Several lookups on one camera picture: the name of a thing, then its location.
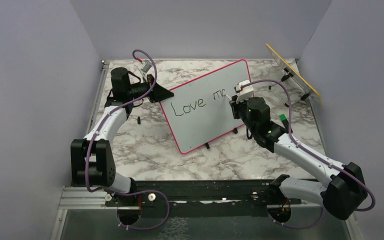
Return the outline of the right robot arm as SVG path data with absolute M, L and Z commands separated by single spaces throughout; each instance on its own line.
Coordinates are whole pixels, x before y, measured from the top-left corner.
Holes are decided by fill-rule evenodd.
M 347 220 L 368 197 L 359 165 L 330 159 L 290 136 L 286 127 L 271 120 L 270 107 L 262 97 L 238 102 L 234 95 L 229 105 L 233 118 L 242 120 L 246 126 L 248 139 L 294 162 L 317 179 L 312 182 L 289 175 L 278 177 L 268 190 L 272 202 L 280 204 L 287 198 L 301 199 L 322 205 L 339 220 Z

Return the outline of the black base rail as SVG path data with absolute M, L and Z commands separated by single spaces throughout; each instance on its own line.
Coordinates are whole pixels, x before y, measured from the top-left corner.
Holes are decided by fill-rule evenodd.
M 143 218 L 267 217 L 301 200 L 284 197 L 273 179 L 136 181 L 133 196 L 110 194 L 106 207 Z

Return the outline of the yellow-edged board on stand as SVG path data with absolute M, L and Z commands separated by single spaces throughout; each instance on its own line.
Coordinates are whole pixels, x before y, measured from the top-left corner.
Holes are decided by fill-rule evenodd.
M 295 70 L 286 60 L 281 57 L 268 43 L 265 44 L 274 61 L 281 67 L 285 72 L 286 77 L 281 79 L 282 82 L 292 79 L 294 80 L 304 91 L 304 95 L 300 98 L 302 101 L 306 98 L 312 98 L 319 105 L 322 104 L 322 97 L 320 93 L 308 83 L 297 70 Z

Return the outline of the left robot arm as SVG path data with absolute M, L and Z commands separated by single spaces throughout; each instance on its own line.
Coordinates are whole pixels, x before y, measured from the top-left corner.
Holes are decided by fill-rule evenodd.
M 110 75 L 111 93 L 101 118 L 85 137 L 70 145 L 71 176 L 76 185 L 118 192 L 118 199 L 129 206 L 137 200 L 134 180 L 117 173 L 111 143 L 132 113 L 135 100 L 148 98 L 158 103 L 175 94 L 156 83 L 152 74 L 143 74 L 136 83 L 131 83 L 133 73 L 125 67 L 114 68 Z

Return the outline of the green black highlighter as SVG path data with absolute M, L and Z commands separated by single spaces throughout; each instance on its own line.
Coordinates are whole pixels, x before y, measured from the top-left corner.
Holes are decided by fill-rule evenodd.
M 289 121 L 288 121 L 287 117 L 284 114 L 281 114 L 279 116 L 279 118 L 280 118 L 282 124 L 284 125 L 284 127 L 288 128 L 289 127 Z

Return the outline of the pink-framed whiteboard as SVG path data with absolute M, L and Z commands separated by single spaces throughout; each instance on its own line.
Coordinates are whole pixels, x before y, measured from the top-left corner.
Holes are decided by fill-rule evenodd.
M 160 106 L 181 154 L 243 126 L 225 96 L 236 95 L 234 87 L 250 79 L 248 62 L 240 59 L 170 89 L 174 97 Z

